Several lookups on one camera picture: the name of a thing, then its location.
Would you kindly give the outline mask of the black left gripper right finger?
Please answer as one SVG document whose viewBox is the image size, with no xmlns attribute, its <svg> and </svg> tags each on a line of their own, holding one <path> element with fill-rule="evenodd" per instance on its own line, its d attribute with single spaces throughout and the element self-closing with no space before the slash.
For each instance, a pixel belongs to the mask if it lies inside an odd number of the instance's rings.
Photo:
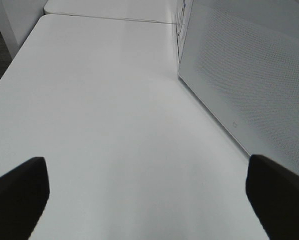
<svg viewBox="0 0 299 240">
<path fill-rule="evenodd" d="M 271 240 L 299 240 L 299 176 L 271 159 L 249 159 L 245 192 Z"/>
</svg>

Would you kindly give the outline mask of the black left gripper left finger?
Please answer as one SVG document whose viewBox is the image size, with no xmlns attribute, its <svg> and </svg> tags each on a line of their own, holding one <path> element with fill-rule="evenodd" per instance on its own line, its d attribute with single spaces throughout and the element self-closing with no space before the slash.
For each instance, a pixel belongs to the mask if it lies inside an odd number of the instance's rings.
<svg viewBox="0 0 299 240">
<path fill-rule="evenodd" d="M 0 240 L 28 240 L 50 195 L 43 157 L 33 157 L 0 177 Z"/>
</svg>

